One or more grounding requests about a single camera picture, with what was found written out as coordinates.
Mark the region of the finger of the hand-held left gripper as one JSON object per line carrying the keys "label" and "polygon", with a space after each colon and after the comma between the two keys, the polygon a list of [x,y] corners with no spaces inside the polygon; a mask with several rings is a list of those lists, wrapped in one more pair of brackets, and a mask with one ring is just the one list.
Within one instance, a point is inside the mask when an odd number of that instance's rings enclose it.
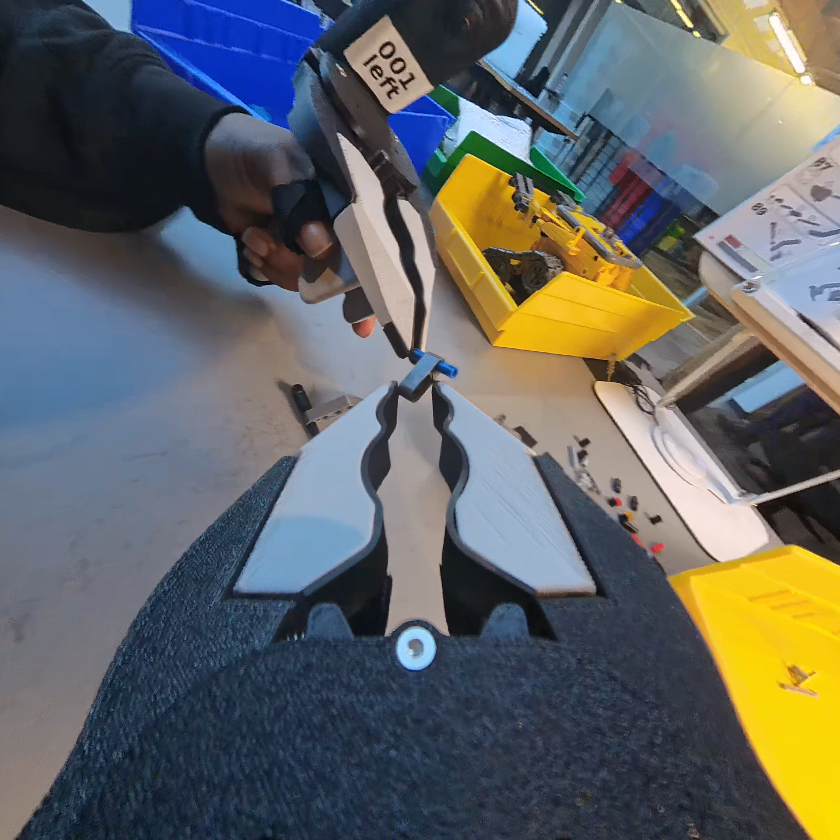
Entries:
{"label": "finger of the hand-held left gripper", "polygon": [[426,212],[417,202],[399,197],[395,205],[402,223],[401,233],[396,237],[401,253],[408,260],[406,273],[416,295],[413,347],[425,352],[437,275],[434,232]]}
{"label": "finger of the hand-held left gripper", "polygon": [[333,231],[395,354],[405,359],[413,349],[416,295],[386,217],[384,190],[356,146],[341,133],[336,141],[351,199]]}

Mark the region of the blue brick pin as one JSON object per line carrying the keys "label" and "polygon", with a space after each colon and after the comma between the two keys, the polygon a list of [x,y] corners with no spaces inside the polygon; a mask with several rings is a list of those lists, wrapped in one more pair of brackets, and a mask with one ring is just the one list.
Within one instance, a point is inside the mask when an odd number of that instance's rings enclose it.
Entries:
{"label": "blue brick pin", "polygon": [[420,365],[422,371],[425,371],[426,375],[442,375],[449,379],[454,379],[457,377],[459,372],[456,366],[446,362],[442,357],[429,351],[413,349],[411,359],[415,365]]}

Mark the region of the black brick axle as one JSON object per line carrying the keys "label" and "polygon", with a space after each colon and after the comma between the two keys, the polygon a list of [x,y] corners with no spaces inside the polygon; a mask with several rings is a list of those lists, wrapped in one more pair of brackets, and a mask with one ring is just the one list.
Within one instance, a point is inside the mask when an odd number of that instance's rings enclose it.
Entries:
{"label": "black brick axle", "polygon": [[312,404],[303,386],[300,384],[292,385],[290,387],[290,398],[309,437],[313,438],[318,435],[319,427],[317,423],[308,419],[308,413],[312,409]]}

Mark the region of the dark grey short brick beam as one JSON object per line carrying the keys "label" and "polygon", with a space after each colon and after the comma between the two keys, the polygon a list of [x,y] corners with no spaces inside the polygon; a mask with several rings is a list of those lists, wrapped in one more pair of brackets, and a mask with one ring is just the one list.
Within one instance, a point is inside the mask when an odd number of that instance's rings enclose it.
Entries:
{"label": "dark grey short brick beam", "polygon": [[409,355],[411,370],[397,386],[398,395],[410,403],[417,403],[434,380],[434,374],[443,359],[435,353],[414,349]]}

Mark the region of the grey angled brick beam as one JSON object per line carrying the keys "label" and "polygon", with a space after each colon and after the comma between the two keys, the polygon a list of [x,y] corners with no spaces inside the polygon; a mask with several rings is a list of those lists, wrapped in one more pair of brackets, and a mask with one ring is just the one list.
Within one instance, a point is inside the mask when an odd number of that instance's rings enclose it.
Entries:
{"label": "grey angled brick beam", "polygon": [[354,395],[341,395],[312,407],[308,419],[317,424],[330,421],[348,412],[362,400]]}

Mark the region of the blue storage bin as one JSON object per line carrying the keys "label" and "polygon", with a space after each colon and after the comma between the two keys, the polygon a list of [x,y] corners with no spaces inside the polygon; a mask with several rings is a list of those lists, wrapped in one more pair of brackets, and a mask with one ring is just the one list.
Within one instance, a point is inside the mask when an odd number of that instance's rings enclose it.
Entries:
{"label": "blue storage bin", "polygon": [[358,2],[334,25],[289,2],[133,2],[131,25],[200,91],[289,129],[319,177],[341,181],[337,133],[379,176],[409,181],[454,118],[429,97],[456,52],[436,56],[440,3]]}

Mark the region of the yellow open-front storage bin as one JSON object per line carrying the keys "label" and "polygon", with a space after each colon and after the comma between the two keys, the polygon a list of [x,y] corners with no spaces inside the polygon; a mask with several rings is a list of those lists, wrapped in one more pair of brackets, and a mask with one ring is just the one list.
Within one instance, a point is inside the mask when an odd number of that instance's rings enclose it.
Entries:
{"label": "yellow open-front storage bin", "polygon": [[[839,838],[839,567],[794,545],[669,577],[753,750],[810,838]],[[780,688],[788,665],[819,697]]]}

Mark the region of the person's left forearm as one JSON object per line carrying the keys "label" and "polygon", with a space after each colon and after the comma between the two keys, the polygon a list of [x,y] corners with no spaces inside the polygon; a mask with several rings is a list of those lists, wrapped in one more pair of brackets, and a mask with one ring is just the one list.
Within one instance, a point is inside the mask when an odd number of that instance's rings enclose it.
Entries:
{"label": "person's left forearm", "polygon": [[204,145],[241,108],[176,75],[83,2],[1,3],[1,204],[90,233],[188,207],[227,233]]}

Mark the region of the grey desk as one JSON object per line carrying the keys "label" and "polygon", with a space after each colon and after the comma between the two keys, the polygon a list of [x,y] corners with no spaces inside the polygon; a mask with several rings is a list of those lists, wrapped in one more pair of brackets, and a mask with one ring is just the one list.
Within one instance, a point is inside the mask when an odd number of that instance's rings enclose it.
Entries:
{"label": "grey desk", "polygon": [[[339,301],[256,289],[230,239],[181,213],[150,232],[83,234],[2,210],[2,838],[14,838],[75,744],[132,620],[193,541],[307,440],[313,404],[364,397],[405,365]],[[454,388],[522,426],[571,474],[589,438],[668,574],[710,564],[618,432],[582,360],[491,347],[442,269],[429,346]],[[382,486],[387,631],[447,632],[438,566],[448,488],[428,395],[398,408]]]}

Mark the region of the pile of small brick parts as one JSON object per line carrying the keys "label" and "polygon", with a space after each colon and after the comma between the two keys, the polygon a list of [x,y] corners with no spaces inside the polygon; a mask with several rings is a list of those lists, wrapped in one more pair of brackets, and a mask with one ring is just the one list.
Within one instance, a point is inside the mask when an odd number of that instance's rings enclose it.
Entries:
{"label": "pile of small brick parts", "polygon": [[661,523],[662,518],[643,511],[638,496],[627,494],[620,478],[612,477],[601,486],[591,469],[592,440],[587,436],[573,436],[572,440],[573,444],[567,447],[567,454],[575,485],[600,504],[649,557],[658,559],[665,552],[666,545],[660,541],[645,540],[639,526],[643,518],[646,518],[651,526]]}

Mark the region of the green storage bin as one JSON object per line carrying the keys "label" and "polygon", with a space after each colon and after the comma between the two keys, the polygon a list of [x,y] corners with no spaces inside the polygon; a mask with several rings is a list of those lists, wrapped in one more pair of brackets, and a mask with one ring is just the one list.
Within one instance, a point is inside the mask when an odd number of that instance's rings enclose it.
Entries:
{"label": "green storage bin", "polygon": [[[430,97],[456,120],[456,96],[459,95],[446,87],[439,86]],[[468,134],[466,140],[450,155],[445,155],[441,151],[440,144],[423,170],[423,182],[434,195],[454,173],[463,158],[472,155],[510,175],[520,173],[531,178],[534,185],[546,193],[564,193],[578,204],[583,204],[585,200],[583,192],[551,162],[549,157],[533,142],[533,139],[529,161],[514,157],[475,132]]]}

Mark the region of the yellow storage bin with ledge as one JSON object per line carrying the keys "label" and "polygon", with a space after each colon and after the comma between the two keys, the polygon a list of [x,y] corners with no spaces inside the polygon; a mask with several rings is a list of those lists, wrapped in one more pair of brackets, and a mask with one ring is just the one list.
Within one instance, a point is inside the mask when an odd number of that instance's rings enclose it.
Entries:
{"label": "yellow storage bin with ledge", "polygon": [[569,272],[518,304],[482,255],[538,238],[512,203],[511,175],[472,155],[437,193],[437,252],[489,342],[500,348],[624,361],[695,316],[644,264],[627,292]]}

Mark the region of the long wooden table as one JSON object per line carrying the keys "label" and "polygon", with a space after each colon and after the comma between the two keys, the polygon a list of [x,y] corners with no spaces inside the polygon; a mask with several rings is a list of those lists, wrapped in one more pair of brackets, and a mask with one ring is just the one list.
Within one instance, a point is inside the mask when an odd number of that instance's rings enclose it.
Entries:
{"label": "long wooden table", "polygon": [[536,98],[531,96],[523,87],[504,73],[501,73],[489,62],[484,59],[480,59],[476,62],[476,67],[479,67],[488,73],[502,90],[504,90],[508,95],[514,97],[516,101],[528,111],[532,120],[532,125],[537,128],[537,136],[539,136],[542,131],[548,131],[563,135],[564,137],[571,139],[573,142],[576,142],[579,139],[579,135],[577,133],[562,125],[560,121],[558,121],[549,111],[538,103]]}

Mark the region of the white round disc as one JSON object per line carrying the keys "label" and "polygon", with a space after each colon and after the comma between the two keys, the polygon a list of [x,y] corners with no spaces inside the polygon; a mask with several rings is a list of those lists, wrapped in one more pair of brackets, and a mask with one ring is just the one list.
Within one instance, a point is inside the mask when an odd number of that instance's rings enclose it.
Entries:
{"label": "white round disc", "polygon": [[709,491],[726,504],[737,500],[739,490],[729,473],[683,423],[657,419],[651,438],[666,465],[687,484]]}

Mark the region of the black office chair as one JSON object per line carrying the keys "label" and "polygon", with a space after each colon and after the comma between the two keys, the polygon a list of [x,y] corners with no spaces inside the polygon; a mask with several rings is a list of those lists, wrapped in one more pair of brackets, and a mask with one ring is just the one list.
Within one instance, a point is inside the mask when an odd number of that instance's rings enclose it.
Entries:
{"label": "black office chair", "polygon": [[[804,385],[781,398],[771,410],[761,409],[748,417],[717,412],[715,424],[742,449],[738,466],[758,487],[758,494],[826,476],[839,468],[838,414]],[[838,479],[759,505],[771,524],[774,515],[783,510],[796,516],[819,542],[823,538],[817,536],[812,522],[838,539]]]}

